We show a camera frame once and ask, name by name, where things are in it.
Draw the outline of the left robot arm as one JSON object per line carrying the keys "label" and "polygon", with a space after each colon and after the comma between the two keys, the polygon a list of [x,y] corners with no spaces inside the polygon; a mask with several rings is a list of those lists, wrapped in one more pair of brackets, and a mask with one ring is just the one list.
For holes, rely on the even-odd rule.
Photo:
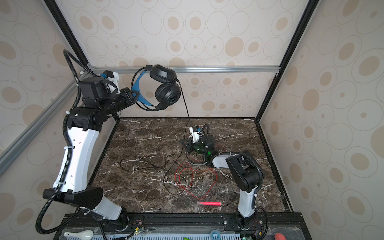
{"label": "left robot arm", "polygon": [[129,225],[127,210],[105,197],[102,188],[90,186],[87,172],[103,123],[109,115],[132,106],[140,93],[129,88],[120,90],[118,84],[110,80],[112,72],[99,76],[88,67],[85,70],[91,74],[91,78],[81,81],[73,62],[81,67],[83,64],[68,50],[64,50],[63,54],[75,77],[77,96],[63,121],[65,155],[53,187],[44,190],[43,197],[47,202],[38,214],[36,231],[42,235],[54,233],[77,217],[73,215],[57,227],[44,229],[43,218],[52,202],[81,208],[82,213],[93,212],[109,221],[117,231],[123,231]]}

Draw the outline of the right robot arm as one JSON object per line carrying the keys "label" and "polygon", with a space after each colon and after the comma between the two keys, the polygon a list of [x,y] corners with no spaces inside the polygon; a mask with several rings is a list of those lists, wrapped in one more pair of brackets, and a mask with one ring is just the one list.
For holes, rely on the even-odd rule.
{"label": "right robot arm", "polygon": [[259,210],[256,207],[256,198],[265,178],[265,173],[255,158],[249,151],[217,152],[211,135],[202,134],[197,140],[193,137],[182,139],[180,144],[187,155],[190,153],[202,155],[202,165],[230,170],[234,182],[240,189],[236,221],[241,229],[249,228]]}

